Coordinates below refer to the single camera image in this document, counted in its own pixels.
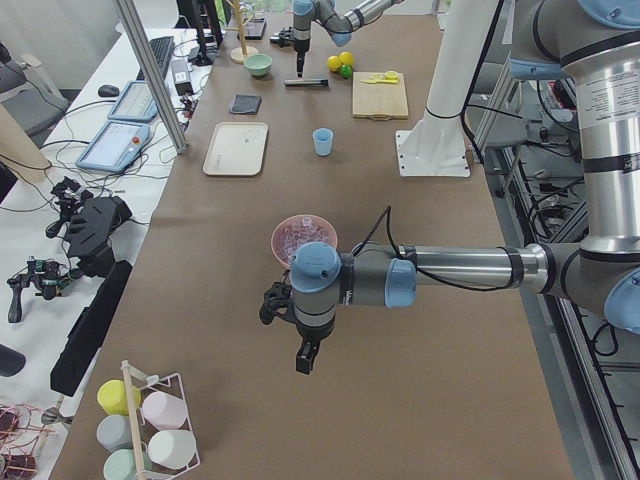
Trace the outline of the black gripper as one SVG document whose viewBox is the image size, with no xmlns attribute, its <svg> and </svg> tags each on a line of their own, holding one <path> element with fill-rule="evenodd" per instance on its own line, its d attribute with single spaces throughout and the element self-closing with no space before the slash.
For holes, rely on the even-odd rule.
<svg viewBox="0 0 640 480">
<path fill-rule="evenodd" d="M 296 323 L 296 329 L 302 338 L 301 346 L 296 353 L 295 370 L 301 374 L 310 374 L 314 368 L 315 359 L 320 350 L 320 343 L 334 330 L 335 320 L 320 326 L 309 326 L 301 322 Z"/>
<path fill-rule="evenodd" d="M 295 37 L 293 41 L 294 41 L 294 50 L 297 53 L 296 74 L 298 78 L 302 78 L 304 73 L 305 54 L 309 51 L 310 39 L 309 38 L 301 39 L 301 38 Z"/>
</svg>

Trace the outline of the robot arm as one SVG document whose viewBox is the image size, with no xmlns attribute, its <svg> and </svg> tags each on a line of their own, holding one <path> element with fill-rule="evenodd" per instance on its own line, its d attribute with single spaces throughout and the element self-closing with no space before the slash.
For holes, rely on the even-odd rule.
<svg viewBox="0 0 640 480">
<path fill-rule="evenodd" d="M 400 4 L 396 0 L 368 0 L 344 14 L 335 9 L 329 0 L 295 0 L 293 2 L 292 38 L 296 52 L 296 73 L 303 77 L 306 53 L 310 48 L 311 27 L 319 24 L 337 46 L 343 46 L 356 30 L 375 22 L 384 11 Z"/>
<path fill-rule="evenodd" d="M 339 14 L 334 1 L 294 1 L 298 66 L 312 23 L 344 38 L 381 20 L 401 1 L 364 1 Z M 449 138 L 466 128 L 465 110 L 504 1 L 456 1 L 447 20 L 425 115 L 396 143 L 401 176 L 469 177 Z M 510 76 L 572 79 L 582 176 L 563 189 L 586 206 L 576 242 L 495 248 L 410 246 L 391 236 L 387 207 L 349 253 L 322 242 L 298 247 L 285 285 L 284 320 L 301 335 L 296 371 L 310 374 L 321 341 L 343 305 L 408 307 L 419 284 L 489 292 L 528 287 L 569 300 L 609 324 L 639 334 L 639 1 L 514 1 Z"/>
</svg>

